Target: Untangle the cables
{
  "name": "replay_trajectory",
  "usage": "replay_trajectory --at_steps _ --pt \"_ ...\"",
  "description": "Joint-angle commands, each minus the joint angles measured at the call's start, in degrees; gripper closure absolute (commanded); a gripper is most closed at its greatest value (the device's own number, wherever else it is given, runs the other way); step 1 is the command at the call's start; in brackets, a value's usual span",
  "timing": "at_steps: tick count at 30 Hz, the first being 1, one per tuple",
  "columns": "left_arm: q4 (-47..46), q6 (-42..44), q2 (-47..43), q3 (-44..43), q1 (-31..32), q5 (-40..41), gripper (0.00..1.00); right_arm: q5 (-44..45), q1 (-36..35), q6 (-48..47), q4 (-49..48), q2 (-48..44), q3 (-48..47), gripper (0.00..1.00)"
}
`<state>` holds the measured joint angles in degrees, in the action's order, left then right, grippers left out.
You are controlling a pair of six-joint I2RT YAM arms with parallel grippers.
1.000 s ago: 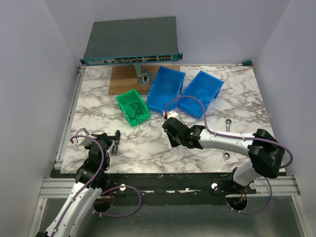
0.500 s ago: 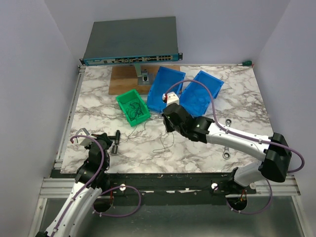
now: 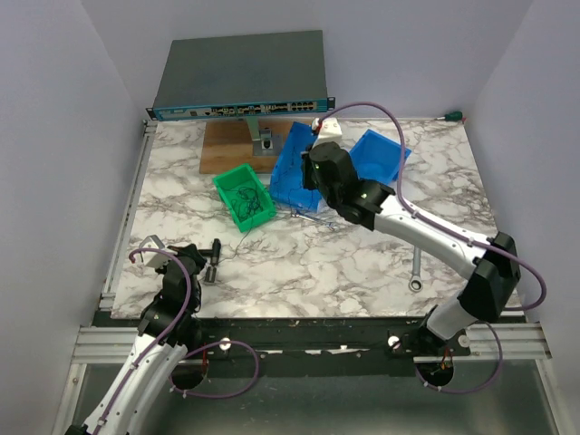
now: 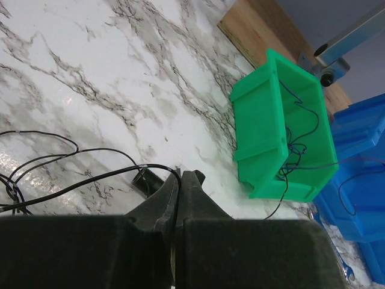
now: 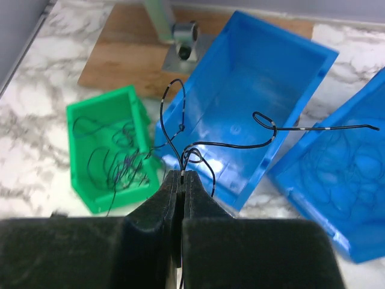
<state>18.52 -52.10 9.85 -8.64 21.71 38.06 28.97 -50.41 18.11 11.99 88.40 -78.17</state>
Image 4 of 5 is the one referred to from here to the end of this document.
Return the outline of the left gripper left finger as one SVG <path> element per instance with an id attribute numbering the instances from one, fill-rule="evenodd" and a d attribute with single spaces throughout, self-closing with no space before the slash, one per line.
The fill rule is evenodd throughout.
<path id="1" fill-rule="evenodd" d="M 1 218 L 2 288 L 170 288 L 180 175 L 124 215 Z"/>

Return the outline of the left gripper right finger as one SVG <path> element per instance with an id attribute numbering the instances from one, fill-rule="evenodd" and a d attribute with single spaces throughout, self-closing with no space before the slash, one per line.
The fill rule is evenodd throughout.
<path id="1" fill-rule="evenodd" d="M 345 288 L 324 230 L 310 220 L 233 219 L 186 171 L 176 221 L 177 288 Z"/>

